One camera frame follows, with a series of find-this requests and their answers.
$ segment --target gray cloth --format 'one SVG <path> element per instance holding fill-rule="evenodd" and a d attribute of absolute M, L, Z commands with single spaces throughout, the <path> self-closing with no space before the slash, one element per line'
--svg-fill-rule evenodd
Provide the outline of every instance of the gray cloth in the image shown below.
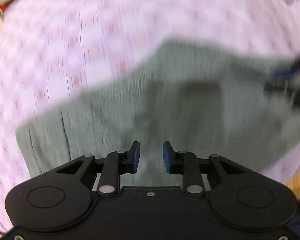
<path fill-rule="evenodd" d="M 291 62 L 239 57 L 170 41 L 114 83 L 83 93 L 17 130 L 31 177 L 84 154 L 105 157 L 141 143 L 129 185 L 177 185 L 162 143 L 198 157 L 218 153 L 255 171 L 300 141 L 300 110 L 264 93 L 271 70 Z"/>

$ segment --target screw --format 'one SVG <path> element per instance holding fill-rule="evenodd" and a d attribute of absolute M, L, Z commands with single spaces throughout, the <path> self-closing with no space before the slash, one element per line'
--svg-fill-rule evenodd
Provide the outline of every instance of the screw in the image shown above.
<path fill-rule="evenodd" d="M 148 192 L 148 193 L 147 193 L 147 196 L 148 196 L 148 197 L 154 197 L 154 196 L 155 196 L 155 193 L 154 193 L 154 192 Z"/>
<path fill-rule="evenodd" d="M 16 235 L 13 240 L 24 240 L 22 236 Z"/>
<path fill-rule="evenodd" d="M 190 193 L 200 193 L 202 192 L 203 188 L 199 185 L 191 185 L 187 187 L 187 191 Z"/>
<path fill-rule="evenodd" d="M 115 190 L 114 187 L 111 185 L 103 185 L 99 188 L 99 191 L 104 194 L 112 193 L 114 192 L 114 190 Z"/>

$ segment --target gray garment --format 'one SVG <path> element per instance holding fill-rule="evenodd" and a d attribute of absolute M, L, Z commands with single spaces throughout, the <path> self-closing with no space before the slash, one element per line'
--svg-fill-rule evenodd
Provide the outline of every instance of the gray garment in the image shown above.
<path fill-rule="evenodd" d="M 198 157 L 219 153 L 255 171 L 300 141 L 300 110 L 264 93 L 271 70 L 291 62 L 239 57 L 170 41 L 116 82 L 83 93 L 17 130 L 31 177 L 84 154 L 105 157 L 141 143 L 129 185 L 176 185 L 162 143 Z"/>

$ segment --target silver screw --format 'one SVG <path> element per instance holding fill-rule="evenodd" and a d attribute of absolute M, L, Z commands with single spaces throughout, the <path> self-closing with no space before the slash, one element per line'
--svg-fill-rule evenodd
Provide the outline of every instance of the silver screw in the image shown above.
<path fill-rule="evenodd" d="M 103 185 L 99 188 L 99 191 L 103 194 L 109 194 L 114 192 L 114 187 L 111 185 Z"/>
<path fill-rule="evenodd" d="M 24 240 L 22 236 L 16 235 L 13 240 Z"/>
<path fill-rule="evenodd" d="M 203 188 L 199 185 L 191 185 L 187 187 L 187 191 L 190 193 L 200 193 L 202 192 Z"/>
<path fill-rule="evenodd" d="M 148 197 L 154 197 L 154 196 L 155 196 L 155 193 L 154 193 L 154 192 L 148 192 L 148 193 L 147 193 L 147 196 L 148 196 Z"/>

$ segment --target pink tablecloth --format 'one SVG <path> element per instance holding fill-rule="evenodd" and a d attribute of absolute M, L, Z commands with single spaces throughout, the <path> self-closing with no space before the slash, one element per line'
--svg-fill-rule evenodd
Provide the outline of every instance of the pink tablecloth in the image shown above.
<path fill-rule="evenodd" d="M 0 230 L 8 191 L 29 178 L 15 129 L 61 101 L 111 82 L 168 37 L 238 53 L 300 53 L 300 0 L 16 0 L 0 33 Z M 264 174 L 287 182 L 300 144 Z"/>

